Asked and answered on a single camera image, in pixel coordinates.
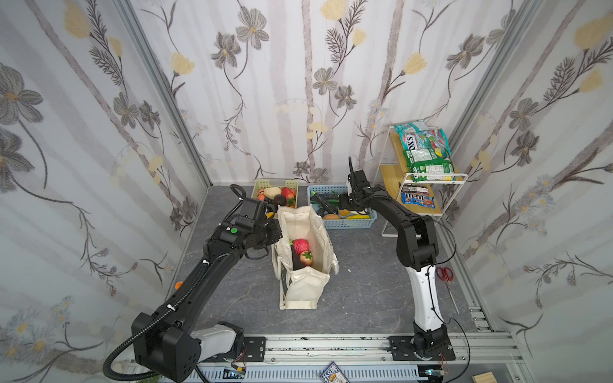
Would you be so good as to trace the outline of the pink dragon fruit toy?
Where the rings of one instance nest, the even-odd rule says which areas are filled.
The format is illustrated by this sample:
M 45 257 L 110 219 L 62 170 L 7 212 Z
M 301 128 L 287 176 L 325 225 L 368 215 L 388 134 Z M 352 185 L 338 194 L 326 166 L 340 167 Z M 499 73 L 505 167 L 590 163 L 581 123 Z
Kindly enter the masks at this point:
M 306 239 L 295 239 L 292 244 L 297 255 L 310 251 L 310 244 Z

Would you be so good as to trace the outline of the cream floral tote bag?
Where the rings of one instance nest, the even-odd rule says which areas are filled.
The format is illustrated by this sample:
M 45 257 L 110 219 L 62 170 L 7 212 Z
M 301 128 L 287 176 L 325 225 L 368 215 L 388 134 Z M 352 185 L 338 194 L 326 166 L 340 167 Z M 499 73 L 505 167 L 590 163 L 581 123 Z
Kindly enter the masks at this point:
M 279 279 L 279 309 L 314 310 L 338 259 L 324 220 L 312 207 L 281 207 L 276 219 L 282 238 L 272 247 L 272 265 Z

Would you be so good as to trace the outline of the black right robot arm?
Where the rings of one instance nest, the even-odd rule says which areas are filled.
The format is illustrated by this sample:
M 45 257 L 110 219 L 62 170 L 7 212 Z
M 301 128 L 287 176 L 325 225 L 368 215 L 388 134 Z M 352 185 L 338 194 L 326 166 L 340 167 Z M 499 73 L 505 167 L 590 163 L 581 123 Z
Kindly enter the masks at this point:
M 435 271 L 439 245 L 432 218 L 411 212 L 384 188 L 370 183 L 362 170 L 354 170 L 348 160 L 347 192 L 341 194 L 339 207 L 362 212 L 372 210 L 397 231 L 396 254 L 407 270 L 414 301 L 411 349 L 416 357 L 456 358 L 447 324 L 439 307 Z

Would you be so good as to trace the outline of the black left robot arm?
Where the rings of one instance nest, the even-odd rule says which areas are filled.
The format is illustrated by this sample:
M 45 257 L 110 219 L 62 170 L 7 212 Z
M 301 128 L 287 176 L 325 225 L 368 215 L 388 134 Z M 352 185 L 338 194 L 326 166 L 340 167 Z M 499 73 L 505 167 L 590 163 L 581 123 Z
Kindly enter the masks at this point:
M 243 187 L 231 190 L 239 201 L 205 241 L 200 263 L 183 284 L 151 314 L 140 313 L 131 336 L 105 359 L 102 372 L 113 381 L 140 381 L 163 376 L 183 382 L 202 360 L 202 342 L 192 336 L 196 319 L 229 271 L 251 249 L 268 249 L 282 237 L 274 217 L 278 204 L 266 197 L 247 196 Z M 113 369 L 115 360 L 129 347 L 146 373 L 127 374 Z

